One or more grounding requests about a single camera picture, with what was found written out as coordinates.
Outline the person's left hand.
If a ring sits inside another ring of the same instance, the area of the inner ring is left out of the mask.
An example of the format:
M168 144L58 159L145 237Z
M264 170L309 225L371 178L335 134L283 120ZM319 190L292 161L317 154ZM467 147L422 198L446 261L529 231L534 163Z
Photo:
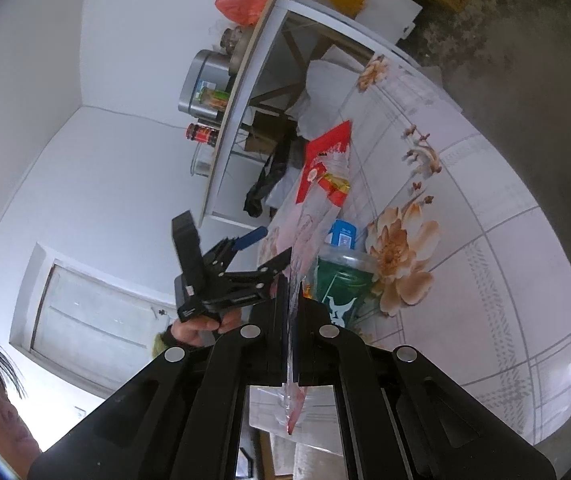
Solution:
M208 346L209 341L204 340L205 333L218 335L227 334L243 324L242 310L240 308L228 311L220 321L200 315L186 322L174 321L170 326L170 333L179 344L189 344L191 347Z

